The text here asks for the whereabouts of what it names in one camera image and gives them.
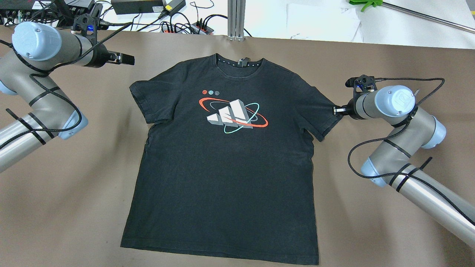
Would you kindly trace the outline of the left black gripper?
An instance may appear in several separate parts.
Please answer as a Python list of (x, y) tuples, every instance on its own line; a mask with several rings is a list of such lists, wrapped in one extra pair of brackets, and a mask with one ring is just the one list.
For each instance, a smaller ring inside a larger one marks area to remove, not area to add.
[(131, 55), (122, 55), (122, 53), (107, 49), (95, 49), (93, 58), (88, 63), (88, 67), (100, 68), (106, 63), (134, 66), (135, 57)]

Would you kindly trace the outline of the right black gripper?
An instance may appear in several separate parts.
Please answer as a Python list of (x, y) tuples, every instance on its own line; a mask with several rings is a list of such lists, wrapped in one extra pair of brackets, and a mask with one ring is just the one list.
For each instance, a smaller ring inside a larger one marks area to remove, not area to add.
[(346, 105), (334, 106), (333, 113), (336, 116), (350, 116), (355, 120), (362, 120), (362, 117), (357, 113), (356, 103), (357, 99), (351, 99)]

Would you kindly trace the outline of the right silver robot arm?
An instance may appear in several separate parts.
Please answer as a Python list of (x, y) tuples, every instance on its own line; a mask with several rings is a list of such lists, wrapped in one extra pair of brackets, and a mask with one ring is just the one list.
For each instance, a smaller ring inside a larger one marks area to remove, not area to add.
[(474, 206), (424, 173), (409, 160), (420, 148), (431, 149), (446, 137), (436, 117), (416, 107), (414, 93), (405, 86), (356, 92), (335, 115), (354, 119), (381, 118), (393, 126), (361, 167), (376, 185), (389, 185), (470, 247), (475, 243)]

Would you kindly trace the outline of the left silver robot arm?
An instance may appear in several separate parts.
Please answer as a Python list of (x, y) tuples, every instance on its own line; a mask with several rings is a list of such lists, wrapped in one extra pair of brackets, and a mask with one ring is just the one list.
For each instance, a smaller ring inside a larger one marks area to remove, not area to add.
[(131, 55), (108, 50), (94, 35), (77, 34), (50, 25), (22, 22), (15, 27), (11, 50), (1, 58), (1, 92), (20, 96), (31, 112), (7, 112), (14, 122), (1, 129), (1, 171), (55, 137), (69, 139), (88, 119), (53, 81), (54, 68), (105, 63), (134, 65)]

